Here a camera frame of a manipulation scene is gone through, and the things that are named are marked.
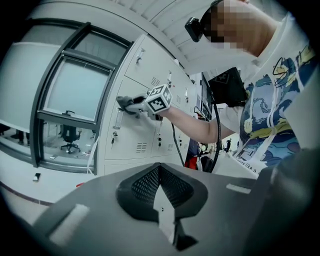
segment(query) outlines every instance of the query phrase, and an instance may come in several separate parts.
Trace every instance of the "cable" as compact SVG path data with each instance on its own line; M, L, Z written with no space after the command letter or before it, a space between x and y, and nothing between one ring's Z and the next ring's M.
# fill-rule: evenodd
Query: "cable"
M175 126L174 126L174 124L173 124L173 123L171 123L171 125L172 125L173 140L174 140L174 143L175 143L175 146L176 146L176 150L178 150L178 153L179 153L179 157L180 157L180 160L181 160L182 166L183 166L183 167L185 167L185 163L184 163L184 160L182 159L181 152L180 152L180 149L179 149L179 147L178 147L177 140L176 140Z
M212 171L214 170L217 159L218 159L218 155L219 155L219 151L220 151L220 137L221 137L220 118L219 118L219 113L218 113L218 109L217 109L217 104L215 101L213 102L213 108L214 108L216 123L218 126L218 138L217 138L217 142L216 142L216 150L215 150L213 163L212 163L212 166L209 170L210 173L212 173Z

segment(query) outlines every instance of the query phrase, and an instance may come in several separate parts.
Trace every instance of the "ventilation slot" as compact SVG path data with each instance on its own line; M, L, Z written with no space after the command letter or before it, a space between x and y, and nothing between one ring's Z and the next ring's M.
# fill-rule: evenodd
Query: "ventilation slot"
M136 145L136 153L145 153L147 150L147 143L138 143Z
M176 96L176 102L178 102L179 104L181 104L181 97L179 95Z
M158 85L160 85L160 81L158 79L156 79L155 77L152 77L151 84L153 86L158 86Z
M174 149L174 145L173 144L169 144L168 145L168 151L172 151Z

